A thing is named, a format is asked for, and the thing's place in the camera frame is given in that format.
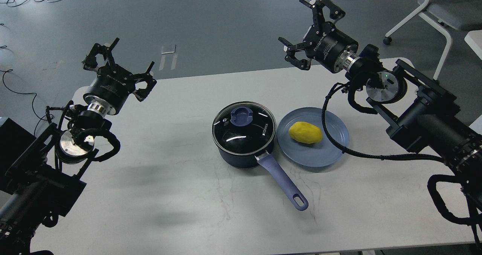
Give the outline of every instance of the yellow potato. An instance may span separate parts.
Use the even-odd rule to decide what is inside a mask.
[[[320,128],[305,121],[298,121],[293,124],[288,133],[294,140],[305,144],[317,143],[323,138]]]

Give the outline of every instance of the blue lid knob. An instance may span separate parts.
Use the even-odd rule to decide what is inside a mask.
[[[246,106],[240,106],[231,111],[231,123],[243,127],[253,121],[253,111]]]

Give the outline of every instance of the purple pot handle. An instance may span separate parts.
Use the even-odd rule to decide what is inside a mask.
[[[296,187],[293,181],[286,175],[284,170],[279,166],[278,162],[274,159],[274,157],[265,152],[260,156],[256,156],[258,160],[258,164],[264,167],[276,180],[280,188],[283,190],[286,197],[291,201],[294,207],[300,211],[304,211],[308,208],[308,201],[306,200],[305,196],[301,193],[301,191]],[[302,205],[299,205],[295,198],[299,198]]]

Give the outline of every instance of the plate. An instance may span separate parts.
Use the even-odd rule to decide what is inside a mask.
[[[330,135],[345,147],[349,144],[348,129],[341,119],[327,111],[326,127]],[[323,138],[314,144],[297,142],[290,137],[288,130],[297,121],[305,121],[318,126],[322,130]],[[326,137],[322,126],[322,110],[317,107],[303,107],[289,112],[279,122],[278,143],[288,159],[296,164],[311,168],[329,166],[342,157],[342,152]]]

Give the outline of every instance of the table surface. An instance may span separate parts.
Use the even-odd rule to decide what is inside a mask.
[[[465,42],[482,59],[482,30],[468,32],[465,36]]]
[[[387,68],[394,62],[384,60]],[[91,164],[77,203],[57,226],[38,228],[32,250],[253,255],[472,242],[470,229],[443,219],[427,192],[429,176],[450,174],[443,164],[345,155],[323,171],[309,171],[275,145],[273,155],[310,203],[300,212],[262,167],[236,169],[219,155],[210,130],[226,105],[258,102],[279,122],[294,109],[321,107],[338,81],[346,79],[321,66],[159,80],[144,102],[131,96],[118,115],[108,117],[121,151]],[[77,90],[76,103],[83,103],[84,91]],[[358,100],[366,104],[363,94]],[[399,114],[414,99],[415,88],[409,87],[389,108]],[[380,116],[355,111],[345,94],[336,94],[328,109],[346,124],[351,148],[405,153],[386,135]],[[459,186],[440,188],[447,206],[465,215]]]

